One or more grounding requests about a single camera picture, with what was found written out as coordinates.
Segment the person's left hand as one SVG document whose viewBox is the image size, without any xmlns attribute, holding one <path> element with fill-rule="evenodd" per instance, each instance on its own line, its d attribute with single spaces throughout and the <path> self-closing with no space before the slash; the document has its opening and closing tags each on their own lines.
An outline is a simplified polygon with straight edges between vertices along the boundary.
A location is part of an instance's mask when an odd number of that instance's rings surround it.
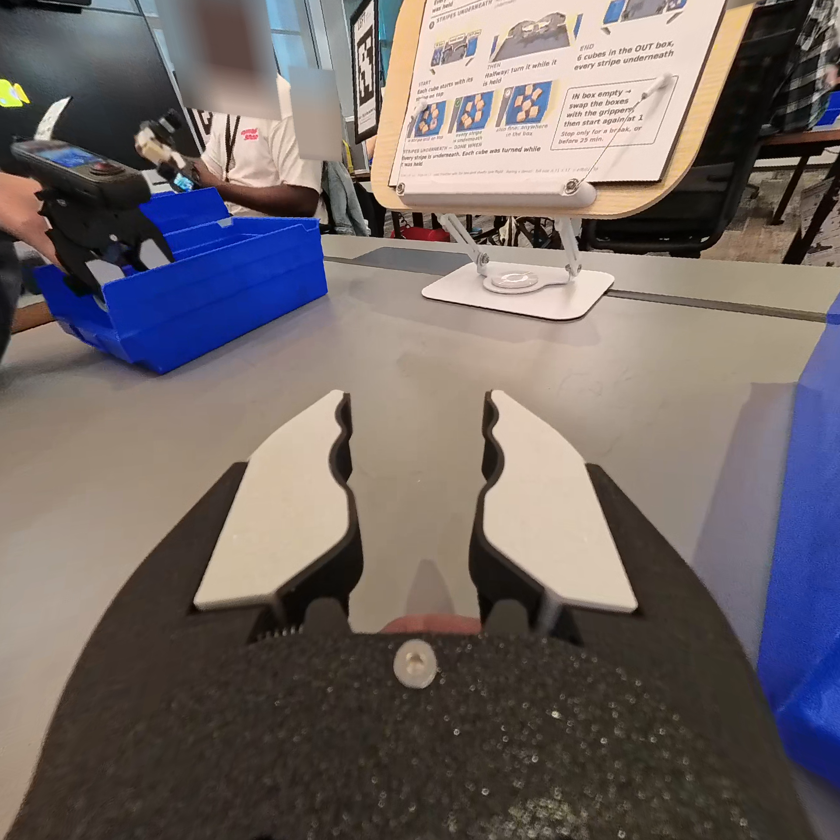
<svg viewBox="0 0 840 840">
<path fill-rule="evenodd" d="M 47 220 L 41 215 L 40 184 L 1 172 L 1 229 L 14 242 L 22 242 L 55 266 L 60 266 L 49 238 Z"/>
</svg>

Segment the large black screen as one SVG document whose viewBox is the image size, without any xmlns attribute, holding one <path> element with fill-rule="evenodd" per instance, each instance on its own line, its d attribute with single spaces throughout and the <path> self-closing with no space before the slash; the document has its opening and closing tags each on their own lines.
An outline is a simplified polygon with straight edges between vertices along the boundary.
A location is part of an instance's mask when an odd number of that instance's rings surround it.
<svg viewBox="0 0 840 840">
<path fill-rule="evenodd" d="M 54 138 L 145 169 L 133 138 L 144 121 L 173 109 L 182 121 L 178 151 L 196 156 L 192 126 L 145 18 L 127 10 L 40 2 L 2 2 L 1 78 L 22 86 L 30 104 L 1 110 L 2 170 L 55 101 L 72 96 Z"/>
</svg>

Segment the blue plastic bin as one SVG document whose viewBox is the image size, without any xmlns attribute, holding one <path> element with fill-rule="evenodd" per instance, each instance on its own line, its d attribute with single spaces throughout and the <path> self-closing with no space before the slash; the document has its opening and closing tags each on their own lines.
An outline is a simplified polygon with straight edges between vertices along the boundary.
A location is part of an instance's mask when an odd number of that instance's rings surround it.
<svg viewBox="0 0 840 840">
<path fill-rule="evenodd" d="M 69 335 L 165 374 L 328 293 L 316 218 L 234 217 L 169 236 L 176 262 L 79 297 L 55 266 L 35 270 Z"/>
<path fill-rule="evenodd" d="M 788 756 L 839 786 L 839 325 L 794 394 L 758 675 Z"/>
<path fill-rule="evenodd" d="M 228 227 L 233 223 L 224 199 L 213 187 L 182 193 L 158 192 L 139 210 L 166 238 L 195 227 Z"/>
</svg>

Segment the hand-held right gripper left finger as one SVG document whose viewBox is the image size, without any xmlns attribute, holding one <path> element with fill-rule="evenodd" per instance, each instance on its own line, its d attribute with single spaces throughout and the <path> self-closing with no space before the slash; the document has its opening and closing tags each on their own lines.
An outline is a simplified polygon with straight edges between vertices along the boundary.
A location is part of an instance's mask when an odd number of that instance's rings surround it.
<svg viewBox="0 0 840 840">
<path fill-rule="evenodd" d="M 198 612 L 262 607 L 282 629 L 301 627 L 321 599 L 349 614 L 363 572 L 352 433 L 350 394 L 330 391 L 257 447 L 194 594 Z"/>
</svg>

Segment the person's right hand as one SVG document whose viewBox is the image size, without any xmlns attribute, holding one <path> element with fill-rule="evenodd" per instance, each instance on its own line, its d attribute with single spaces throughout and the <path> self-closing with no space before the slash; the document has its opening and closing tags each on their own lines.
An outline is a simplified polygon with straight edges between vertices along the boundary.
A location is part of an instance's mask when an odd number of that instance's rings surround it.
<svg viewBox="0 0 840 840">
<path fill-rule="evenodd" d="M 412 614 L 398 617 L 386 624 L 381 634 L 478 634 L 480 619 L 444 613 Z"/>
</svg>

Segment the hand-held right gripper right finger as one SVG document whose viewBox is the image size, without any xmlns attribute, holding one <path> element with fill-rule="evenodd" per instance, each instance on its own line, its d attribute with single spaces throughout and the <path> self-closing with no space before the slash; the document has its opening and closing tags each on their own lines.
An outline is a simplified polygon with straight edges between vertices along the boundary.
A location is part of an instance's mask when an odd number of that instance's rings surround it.
<svg viewBox="0 0 840 840">
<path fill-rule="evenodd" d="M 502 390 L 486 393 L 481 432 L 469 576 L 482 618 L 512 601 L 551 634 L 565 607 L 634 614 L 637 596 L 578 450 Z"/>
</svg>

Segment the wooden edged table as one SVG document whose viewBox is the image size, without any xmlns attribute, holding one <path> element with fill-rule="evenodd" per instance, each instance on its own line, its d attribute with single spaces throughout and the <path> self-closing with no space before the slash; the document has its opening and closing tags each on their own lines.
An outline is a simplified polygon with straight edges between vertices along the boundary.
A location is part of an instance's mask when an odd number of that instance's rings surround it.
<svg viewBox="0 0 840 840">
<path fill-rule="evenodd" d="M 38 301 L 27 306 L 18 307 L 12 321 L 11 333 L 22 333 L 46 324 L 55 322 L 51 310 L 45 301 Z"/>
</svg>

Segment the grey blue jacket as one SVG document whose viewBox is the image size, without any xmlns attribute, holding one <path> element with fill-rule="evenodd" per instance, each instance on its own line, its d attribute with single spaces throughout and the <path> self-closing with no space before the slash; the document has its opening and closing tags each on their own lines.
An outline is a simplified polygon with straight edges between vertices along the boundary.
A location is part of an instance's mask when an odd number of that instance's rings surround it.
<svg viewBox="0 0 840 840">
<path fill-rule="evenodd" d="M 344 164 L 338 161 L 322 164 L 321 193 L 329 233 L 363 238 L 371 236 L 354 182 Z"/>
</svg>

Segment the black office chair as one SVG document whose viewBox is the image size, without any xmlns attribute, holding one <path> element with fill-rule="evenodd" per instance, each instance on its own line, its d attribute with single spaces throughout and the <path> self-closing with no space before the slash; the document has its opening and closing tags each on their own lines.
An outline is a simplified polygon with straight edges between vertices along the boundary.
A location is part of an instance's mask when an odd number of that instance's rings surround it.
<svg viewBox="0 0 840 840">
<path fill-rule="evenodd" d="M 733 219 L 758 157 L 762 130 L 811 2 L 780 2 L 751 12 L 742 42 L 686 176 L 636 215 L 587 220 L 583 250 L 697 259 Z"/>
</svg>

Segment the black white plaid cloth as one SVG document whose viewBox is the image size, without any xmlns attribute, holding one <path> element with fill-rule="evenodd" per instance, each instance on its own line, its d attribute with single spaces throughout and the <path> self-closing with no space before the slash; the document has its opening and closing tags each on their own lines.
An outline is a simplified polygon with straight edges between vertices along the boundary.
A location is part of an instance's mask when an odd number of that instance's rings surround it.
<svg viewBox="0 0 840 840">
<path fill-rule="evenodd" d="M 773 97 L 770 126 L 779 133 L 813 129 L 838 87 L 838 2 L 812 1 Z"/>
</svg>

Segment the white paper strip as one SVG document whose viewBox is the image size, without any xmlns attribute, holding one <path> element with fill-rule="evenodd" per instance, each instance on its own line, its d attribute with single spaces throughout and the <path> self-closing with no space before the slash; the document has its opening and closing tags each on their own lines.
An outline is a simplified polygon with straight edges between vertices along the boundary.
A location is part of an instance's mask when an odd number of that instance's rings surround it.
<svg viewBox="0 0 840 840">
<path fill-rule="evenodd" d="M 72 101 L 72 96 L 64 97 L 54 101 L 47 109 L 41 120 L 38 122 L 33 139 L 36 141 L 49 141 L 54 139 L 56 126 L 64 111 Z"/>
</svg>

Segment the grey desk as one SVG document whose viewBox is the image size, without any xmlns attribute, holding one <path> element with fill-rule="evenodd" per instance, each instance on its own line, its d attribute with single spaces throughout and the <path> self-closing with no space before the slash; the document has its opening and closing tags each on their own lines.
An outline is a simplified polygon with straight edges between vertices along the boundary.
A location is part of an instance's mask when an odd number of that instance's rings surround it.
<svg viewBox="0 0 840 840">
<path fill-rule="evenodd" d="M 551 324 L 434 303 L 431 277 L 325 239 L 329 294 L 163 376 L 57 324 L 2 363 L 2 835 L 54 708 L 131 573 L 233 463 L 351 394 L 357 631 L 476 614 L 466 552 L 484 394 L 615 480 L 758 657 L 795 386 L 823 324 L 609 296 Z"/>
</svg>

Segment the printed instruction sheet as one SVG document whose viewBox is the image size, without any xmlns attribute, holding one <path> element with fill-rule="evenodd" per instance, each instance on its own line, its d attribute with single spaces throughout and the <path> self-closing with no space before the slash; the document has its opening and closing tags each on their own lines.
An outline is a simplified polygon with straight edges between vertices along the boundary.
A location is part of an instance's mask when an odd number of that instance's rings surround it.
<svg viewBox="0 0 840 840">
<path fill-rule="evenodd" d="M 419 200 L 660 182 L 726 5 L 426 2 L 389 185 Z"/>
</svg>

